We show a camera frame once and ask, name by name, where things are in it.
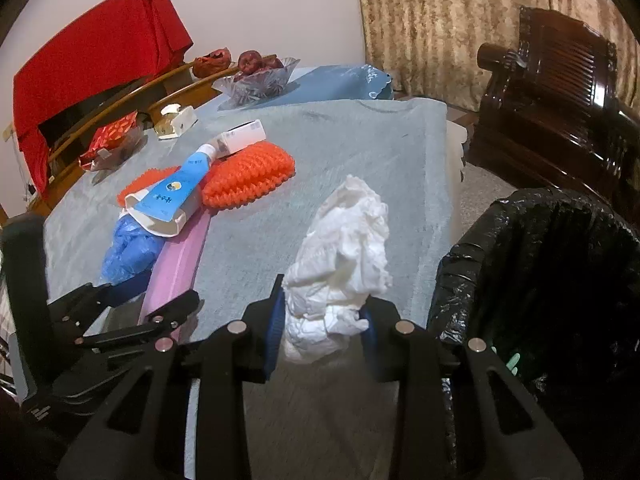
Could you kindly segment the blue plastic glove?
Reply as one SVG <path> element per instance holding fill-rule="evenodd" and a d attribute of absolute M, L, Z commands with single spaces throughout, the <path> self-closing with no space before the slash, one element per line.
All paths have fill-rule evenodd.
<path fill-rule="evenodd" d="M 117 285 L 152 269 L 165 240 L 153 235 L 130 216 L 120 217 L 114 227 L 112 244 L 104 256 L 101 278 Z"/>

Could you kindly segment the pink plastic bag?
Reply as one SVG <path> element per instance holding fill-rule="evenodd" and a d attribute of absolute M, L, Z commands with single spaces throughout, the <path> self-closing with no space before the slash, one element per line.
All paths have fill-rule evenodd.
<path fill-rule="evenodd" d="M 139 321 L 189 290 L 195 281 L 212 216 L 201 207 L 192 214 L 182 231 L 166 240 L 153 266 Z"/>

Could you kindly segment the white paper cup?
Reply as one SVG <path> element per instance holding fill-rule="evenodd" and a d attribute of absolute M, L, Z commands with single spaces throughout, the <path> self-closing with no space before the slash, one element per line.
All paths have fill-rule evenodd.
<path fill-rule="evenodd" d="M 145 231 L 163 238 L 177 236 L 200 207 L 200 191 L 171 178 L 125 197 L 127 214 Z"/>

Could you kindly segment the blue toothpaste tube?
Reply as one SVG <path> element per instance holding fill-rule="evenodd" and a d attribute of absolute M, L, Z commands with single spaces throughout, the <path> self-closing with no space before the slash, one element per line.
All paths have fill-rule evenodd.
<path fill-rule="evenodd" d="M 149 190 L 134 210 L 160 221 L 171 221 L 201 180 L 208 173 L 213 158 L 213 147 L 201 145 L 182 166 Z"/>

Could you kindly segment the orange foam net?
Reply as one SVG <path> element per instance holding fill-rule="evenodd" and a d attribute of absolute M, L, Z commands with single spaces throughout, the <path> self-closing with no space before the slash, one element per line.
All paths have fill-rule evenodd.
<path fill-rule="evenodd" d="M 171 166 L 168 168 L 150 168 L 145 170 L 143 174 L 136 177 L 132 182 L 125 186 L 116 196 L 116 203 L 120 208 L 125 208 L 125 198 L 129 194 L 137 193 L 149 186 L 156 185 L 157 182 L 165 179 L 166 177 L 174 174 L 179 169 L 179 166 Z"/>
<path fill-rule="evenodd" d="M 295 160 L 283 148 L 260 141 L 214 162 L 201 185 L 210 209 L 231 209 L 258 200 L 295 174 Z"/>

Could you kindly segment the white tissue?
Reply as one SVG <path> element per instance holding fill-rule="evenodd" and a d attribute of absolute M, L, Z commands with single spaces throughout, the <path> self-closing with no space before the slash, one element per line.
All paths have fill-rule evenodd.
<path fill-rule="evenodd" d="M 389 236 L 386 203 L 362 179 L 347 176 L 317 210 L 284 274 L 285 359 L 316 362 L 369 328 L 360 309 L 392 284 Z"/>

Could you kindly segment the black trash bin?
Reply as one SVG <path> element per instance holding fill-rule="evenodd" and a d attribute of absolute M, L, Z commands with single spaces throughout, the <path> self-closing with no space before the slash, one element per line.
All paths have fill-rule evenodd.
<path fill-rule="evenodd" d="M 484 339 L 589 479 L 639 474 L 639 235 L 574 191 L 496 200 L 439 263 L 427 322 Z"/>

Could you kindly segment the light blue tablecloth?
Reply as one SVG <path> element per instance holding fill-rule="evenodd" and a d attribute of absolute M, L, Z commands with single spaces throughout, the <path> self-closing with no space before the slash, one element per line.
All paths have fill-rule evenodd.
<path fill-rule="evenodd" d="M 149 134 L 142 149 L 105 178 L 85 174 L 44 226 L 49 294 L 99 283 L 119 210 L 117 194 L 150 168 L 184 162 L 233 126 L 259 120 L 296 163 L 273 192 L 210 220 L 194 287 L 193 338 L 237 318 L 288 270 L 320 205 L 349 176 L 388 209 L 386 298 L 424 324 L 440 259 L 451 245 L 447 107 L 429 99 L 326 101 L 201 113 L 181 138 Z M 250 464 L 257 479 L 384 479 L 390 469 L 397 387 L 375 382 L 361 344 L 307 365 L 281 361 L 270 382 L 246 385 Z"/>

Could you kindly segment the red snack packet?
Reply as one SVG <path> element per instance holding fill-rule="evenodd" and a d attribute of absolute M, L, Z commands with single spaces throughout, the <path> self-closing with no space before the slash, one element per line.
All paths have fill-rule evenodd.
<path fill-rule="evenodd" d="M 127 132 L 137 127 L 137 125 L 138 113 L 131 112 L 106 126 L 100 127 L 96 130 L 88 150 L 79 157 L 79 162 L 90 162 L 100 148 L 107 148 L 108 150 L 116 148 L 122 143 Z"/>

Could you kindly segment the gold tissue box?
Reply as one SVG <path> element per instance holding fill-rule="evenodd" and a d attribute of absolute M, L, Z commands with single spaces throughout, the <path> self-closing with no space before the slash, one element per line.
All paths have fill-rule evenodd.
<path fill-rule="evenodd" d="M 160 120 L 154 125 L 158 140 L 172 140 L 185 134 L 198 121 L 194 107 L 169 104 L 160 111 Z"/>

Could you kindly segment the white toothpaste box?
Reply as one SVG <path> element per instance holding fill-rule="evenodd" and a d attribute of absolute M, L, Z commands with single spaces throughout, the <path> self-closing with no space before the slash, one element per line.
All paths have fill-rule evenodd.
<path fill-rule="evenodd" d="M 219 133 L 209 144 L 213 147 L 213 158 L 221 159 L 265 140 L 266 133 L 262 122 L 256 119 Z"/>

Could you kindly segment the wooden sideboard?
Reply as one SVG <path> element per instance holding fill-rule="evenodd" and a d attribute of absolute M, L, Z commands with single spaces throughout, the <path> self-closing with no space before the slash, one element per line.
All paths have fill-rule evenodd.
<path fill-rule="evenodd" d="M 102 152 L 114 144 L 134 142 L 143 127 L 160 121 L 160 111 L 167 105 L 198 108 L 220 92 L 213 83 L 238 71 L 235 63 L 213 75 L 198 78 L 192 65 L 184 63 L 171 72 L 152 80 L 138 79 L 110 96 L 95 110 L 78 120 L 46 153 L 48 187 L 44 194 L 35 194 L 27 205 L 29 211 L 47 216 L 75 182 L 89 170 L 83 162 L 98 138 Z"/>

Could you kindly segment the red cloth cover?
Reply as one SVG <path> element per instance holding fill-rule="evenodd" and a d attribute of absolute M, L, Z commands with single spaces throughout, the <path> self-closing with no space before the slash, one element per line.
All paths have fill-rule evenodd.
<path fill-rule="evenodd" d="M 38 193 L 49 182 L 43 122 L 105 90 L 173 70 L 192 44 L 171 0 L 104 0 L 42 46 L 13 78 L 13 125 Z"/>

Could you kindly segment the red ornament on sideboard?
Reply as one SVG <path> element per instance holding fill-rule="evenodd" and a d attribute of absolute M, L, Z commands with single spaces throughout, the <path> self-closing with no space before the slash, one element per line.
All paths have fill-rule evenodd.
<path fill-rule="evenodd" d="M 228 70 L 230 65 L 231 53 L 229 49 L 221 48 L 196 58 L 192 65 L 192 73 L 194 77 L 203 79 Z"/>

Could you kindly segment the glass fruit bowl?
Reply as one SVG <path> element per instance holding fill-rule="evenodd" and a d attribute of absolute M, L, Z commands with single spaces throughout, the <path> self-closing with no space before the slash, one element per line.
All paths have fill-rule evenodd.
<path fill-rule="evenodd" d="M 243 76 L 238 81 L 233 76 L 216 79 L 212 88 L 227 98 L 228 108 L 254 105 L 263 100 L 280 96 L 290 82 L 299 58 L 284 58 L 282 68 L 268 68 L 264 72 Z"/>

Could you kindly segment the red apples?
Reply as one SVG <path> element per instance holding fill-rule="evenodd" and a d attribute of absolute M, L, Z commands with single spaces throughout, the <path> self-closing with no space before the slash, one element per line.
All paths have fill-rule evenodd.
<path fill-rule="evenodd" d="M 244 77 L 259 74 L 266 70 L 275 70 L 282 68 L 283 63 L 280 58 L 274 55 L 268 55 L 265 58 L 255 50 L 243 52 L 238 59 L 238 71 L 234 76 L 235 81 L 239 81 Z"/>

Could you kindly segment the blue plastic bag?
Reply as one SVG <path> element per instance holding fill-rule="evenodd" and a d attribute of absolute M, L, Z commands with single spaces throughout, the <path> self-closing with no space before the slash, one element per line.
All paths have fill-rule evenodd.
<path fill-rule="evenodd" d="M 392 100 L 393 77 L 370 64 L 319 66 L 256 108 L 336 100 Z"/>

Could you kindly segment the beige patterned curtain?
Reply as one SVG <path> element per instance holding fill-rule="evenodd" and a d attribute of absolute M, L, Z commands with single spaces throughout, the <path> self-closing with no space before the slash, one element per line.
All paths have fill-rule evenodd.
<path fill-rule="evenodd" d="M 482 44 L 518 46 L 521 6 L 583 21 L 617 49 L 616 96 L 639 107 L 639 43 L 613 0 L 360 0 L 368 63 L 397 89 L 477 110 L 489 75 Z"/>

